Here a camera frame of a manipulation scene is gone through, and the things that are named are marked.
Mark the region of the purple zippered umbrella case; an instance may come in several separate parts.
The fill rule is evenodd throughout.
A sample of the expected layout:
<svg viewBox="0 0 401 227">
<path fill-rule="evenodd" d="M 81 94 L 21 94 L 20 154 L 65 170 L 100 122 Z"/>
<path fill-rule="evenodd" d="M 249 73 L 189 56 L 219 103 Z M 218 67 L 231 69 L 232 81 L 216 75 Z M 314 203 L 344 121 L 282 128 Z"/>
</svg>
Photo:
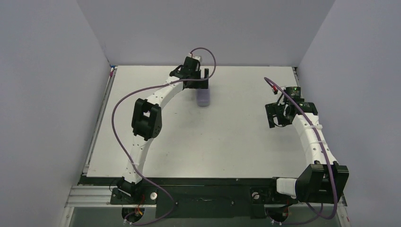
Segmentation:
<svg viewBox="0 0 401 227">
<path fill-rule="evenodd" d="M 207 107 L 210 105 L 210 89 L 197 89 L 196 102 L 199 107 Z"/>
</svg>

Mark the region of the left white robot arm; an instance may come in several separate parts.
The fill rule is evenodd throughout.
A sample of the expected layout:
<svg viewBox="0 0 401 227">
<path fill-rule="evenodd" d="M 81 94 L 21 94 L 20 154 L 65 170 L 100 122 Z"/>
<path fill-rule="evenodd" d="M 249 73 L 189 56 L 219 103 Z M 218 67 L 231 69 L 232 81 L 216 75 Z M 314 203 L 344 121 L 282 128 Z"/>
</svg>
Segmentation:
<svg viewBox="0 0 401 227">
<path fill-rule="evenodd" d="M 150 183 L 160 189 L 156 183 L 146 178 L 142 171 L 153 140 L 160 134 L 162 129 L 162 110 L 171 99 L 185 89 L 208 89 L 209 78 L 213 75 L 208 69 L 201 69 L 202 57 L 189 53 L 183 64 L 177 66 L 161 85 L 142 88 L 131 92 L 117 102 L 112 111 L 112 130 L 118 144 L 128 158 L 127 168 L 121 179 L 117 182 L 117 188 L 130 196 L 133 202 L 146 199 L 142 188 L 142 182 Z M 154 92 L 146 98 L 135 101 L 131 128 L 133 144 L 127 150 L 120 140 L 115 126 L 115 114 L 119 105 L 128 97 L 146 90 Z"/>
</svg>

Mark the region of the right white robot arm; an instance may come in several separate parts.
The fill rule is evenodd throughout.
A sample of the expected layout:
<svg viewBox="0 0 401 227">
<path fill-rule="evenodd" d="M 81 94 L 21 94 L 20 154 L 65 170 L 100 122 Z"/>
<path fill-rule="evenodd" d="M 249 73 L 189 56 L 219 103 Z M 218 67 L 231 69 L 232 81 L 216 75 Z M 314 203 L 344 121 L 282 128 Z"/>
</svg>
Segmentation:
<svg viewBox="0 0 401 227">
<path fill-rule="evenodd" d="M 314 103 L 301 97 L 300 87 L 285 87 L 277 102 L 266 104 L 265 109 L 270 128 L 295 127 L 306 159 L 306 169 L 298 178 L 276 180 L 276 191 L 300 202 L 338 202 L 349 170 L 331 153 Z"/>
</svg>

